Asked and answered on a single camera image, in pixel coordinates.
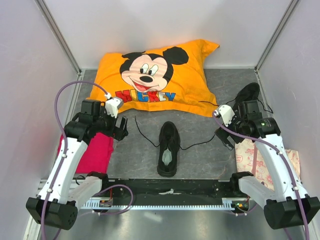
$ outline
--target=gray mat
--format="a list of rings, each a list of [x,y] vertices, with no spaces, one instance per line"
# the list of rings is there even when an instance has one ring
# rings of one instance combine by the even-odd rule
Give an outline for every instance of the gray mat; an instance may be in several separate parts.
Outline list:
[[[204,72],[207,86],[215,94],[218,104],[234,99],[245,85],[257,82],[253,69],[205,69]],[[96,74],[97,70],[86,70],[83,80],[93,82]],[[76,112],[80,110],[81,101],[90,95],[91,89],[87,84],[81,86]],[[162,178],[157,173],[159,148],[141,136],[135,116],[141,131],[156,145],[159,144],[160,129],[166,121],[176,125],[183,148],[209,140],[218,128],[211,117],[176,110],[147,112],[131,109],[120,116],[128,117],[129,135],[114,143],[107,171],[111,178]],[[214,138],[209,143],[180,150],[177,172],[173,178],[228,179],[236,171],[235,152],[229,151],[218,138]]]

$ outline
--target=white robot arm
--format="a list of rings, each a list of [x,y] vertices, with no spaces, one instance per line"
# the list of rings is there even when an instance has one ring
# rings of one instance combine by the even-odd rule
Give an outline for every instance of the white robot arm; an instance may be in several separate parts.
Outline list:
[[[106,102],[84,100],[81,112],[77,113],[76,117],[64,127],[68,149],[54,185],[52,188],[49,187],[64,155],[64,140],[45,186],[37,198],[29,197],[26,203],[27,210],[36,222],[41,222],[42,206],[49,192],[45,224],[69,230],[77,218],[78,210],[94,194],[102,190],[104,182],[108,182],[106,174],[91,172],[81,185],[69,193],[79,161],[97,133],[119,141],[128,135],[125,117],[122,118],[120,127],[116,126],[118,109],[123,105],[123,101],[117,97],[106,97],[108,98]]]
[[[242,102],[235,112],[230,106],[221,105],[213,114],[215,117],[222,118],[223,124],[228,130],[236,134],[263,140],[280,150],[277,153],[266,143],[255,142],[271,175],[274,191],[261,184],[250,172],[234,174],[237,175],[238,189],[250,196],[263,208],[270,227],[279,229],[303,224],[297,195],[301,198],[309,223],[320,209],[320,202],[317,197],[308,195],[307,190],[299,180],[286,154],[276,121],[271,117],[262,117],[256,100]],[[215,133],[229,149],[233,149],[233,146],[227,139],[228,137],[231,137],[236,143],[244,140],[239,135],[230,134],[229,131],[227,132],[221,127]],[[287,166],[289,166],[293,178],[290,176]]]

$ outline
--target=orange pillowcase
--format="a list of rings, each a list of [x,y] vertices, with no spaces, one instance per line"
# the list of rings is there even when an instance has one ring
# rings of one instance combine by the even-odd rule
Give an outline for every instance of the orange pillowcase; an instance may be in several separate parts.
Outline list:
[[[216,97],[207,88],[205,58],[218,44],[198,39],[128,54],[107,53],[101,59],[95,83],[113,97],[123,99],[119,112],[180,110],[212,117]],[[105,101],[104,93],[93,87],[90,99]]]

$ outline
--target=black sneaker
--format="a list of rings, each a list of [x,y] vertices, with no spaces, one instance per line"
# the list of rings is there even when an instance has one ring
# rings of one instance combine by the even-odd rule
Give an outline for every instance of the black sneaker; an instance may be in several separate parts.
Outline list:
[[[177,172],[177,157],[180,148],[180,137],[173,122],[163,124],[160,135],[160,154],[157,171],[162,177],[173,177]]]
[[[236,95],[234,105],[232,109],[238,110],[238,105],[244,101],[257,100],[260,93],[260,86],[256,82],[249,83],[247,86],[242,88],[241,91]]]

